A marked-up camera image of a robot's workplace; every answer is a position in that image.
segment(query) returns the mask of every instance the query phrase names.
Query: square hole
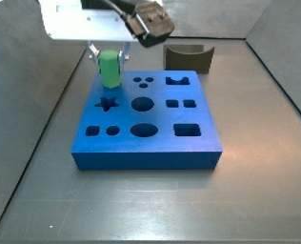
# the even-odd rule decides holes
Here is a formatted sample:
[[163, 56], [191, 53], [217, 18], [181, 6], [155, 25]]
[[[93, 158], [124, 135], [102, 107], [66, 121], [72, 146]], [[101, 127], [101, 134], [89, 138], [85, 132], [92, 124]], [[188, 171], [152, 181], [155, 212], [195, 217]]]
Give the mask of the square hole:
[[175, 124], [175, 136], [200, 136], [200, 128], [197, 124]]
[[88, 126], [85, 128], [85, 135], [86, 136], [96, 136], [98, 134], [98, 126]]
[[184, 108], [196, 108], [195, 100], [183, 100], [183, 106]]
[[165, 100], [165, 107], [167, 108], [177, 108], [177, 101], [176, 100]]

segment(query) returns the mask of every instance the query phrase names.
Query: white robot part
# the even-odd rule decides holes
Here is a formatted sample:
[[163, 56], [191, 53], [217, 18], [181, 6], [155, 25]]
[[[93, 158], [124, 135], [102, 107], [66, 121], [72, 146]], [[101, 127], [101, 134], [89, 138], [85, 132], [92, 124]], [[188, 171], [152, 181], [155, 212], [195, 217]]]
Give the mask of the white robot part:
[[113, 10], [82, 10], [80, 0], [40, 0], [44, 30], [52, 39], [135, 42]]

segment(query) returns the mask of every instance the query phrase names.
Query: rectangular hole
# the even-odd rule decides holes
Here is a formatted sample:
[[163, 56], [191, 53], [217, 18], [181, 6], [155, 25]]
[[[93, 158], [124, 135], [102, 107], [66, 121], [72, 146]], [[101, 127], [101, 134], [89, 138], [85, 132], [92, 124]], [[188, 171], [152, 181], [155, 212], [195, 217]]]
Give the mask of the rectangular hole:
[[88, 126], [85, 128], [85, 135], [86, 136], [96, 136], [98, 134], [98, 126]]
[[200, 128], [197, 124], [175, 124], [175, 136], [200, 136]]
[[188, 78], [183, 77], [180, 80], [173, 80], [171, 77], [165, 77], [165, 85], [189, 85]]
[[177, 108], [177, 101], [175, 99], [165, 100], [165, 107], [167, 108]]
[[184, 108], [196, 108], [195, 100], [183, 100], [183, 106]]

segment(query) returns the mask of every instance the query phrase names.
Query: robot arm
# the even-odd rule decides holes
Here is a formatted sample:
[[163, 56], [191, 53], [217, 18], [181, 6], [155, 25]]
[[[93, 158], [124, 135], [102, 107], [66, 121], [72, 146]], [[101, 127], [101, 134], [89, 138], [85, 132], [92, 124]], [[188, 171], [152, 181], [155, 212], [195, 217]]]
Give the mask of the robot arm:
[[[157, 2], [140, 0], [40, 0], [45, 33], [52, 39], [85, 40], [106, 88], [121, 84], [129, 42], [151, 47], [175, 29]], [[122, 41], [122, 51], [98, 51], [93, 41]]]

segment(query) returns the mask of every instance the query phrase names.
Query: circular hole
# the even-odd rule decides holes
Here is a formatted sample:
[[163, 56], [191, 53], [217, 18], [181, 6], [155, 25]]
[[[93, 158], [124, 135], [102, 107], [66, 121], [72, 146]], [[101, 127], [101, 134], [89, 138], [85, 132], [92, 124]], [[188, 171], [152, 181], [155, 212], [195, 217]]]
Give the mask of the circular hole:
[[140, 77], [135, 77], [135, 78], [133, 78], [133, 81], [135, 81], [135, 82], [140, 82], [140, 81], [141, 81], [141, 78], [140, 78]]
[[147, 82], [151, 82], [152, 80], [153, 80], [153, 79], [152, 79], [151, 77], [147, 77], [147, 78], [145, 78], [145, 81], [147, 81]]
[[130, 127], [129, 132], [137, 137], [149, 137], [157, 133], [157, 128], [152, 124], [136, 124]]
[[145, 83], [141, 83], [140, 85], [139, 85], [139, 88], [145, 88], [148, 85], [145, 84]]
[[153, 102], [147, 97], [137, 97], [132, 100], [130, 107], [137, 112], [145, 112], [153, 107]]
[[117, 126], [109, 126], [106, 129], [105, 129], [105, 133], [108, 135], [116, 135], [117, 133], [120, 132], [120, 128]]

